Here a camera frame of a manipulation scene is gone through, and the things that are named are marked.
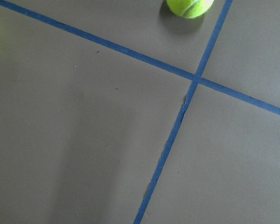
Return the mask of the yellow-green tennis ball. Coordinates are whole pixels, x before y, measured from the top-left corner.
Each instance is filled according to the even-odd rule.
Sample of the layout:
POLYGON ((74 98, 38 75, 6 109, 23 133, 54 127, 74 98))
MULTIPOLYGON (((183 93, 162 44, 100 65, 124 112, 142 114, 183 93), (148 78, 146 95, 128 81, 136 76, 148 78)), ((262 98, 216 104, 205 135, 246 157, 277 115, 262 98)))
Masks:
POLYGON ((185 19, 195 19, 206 13, 214 0, 167 0, 170 11, 185 19))

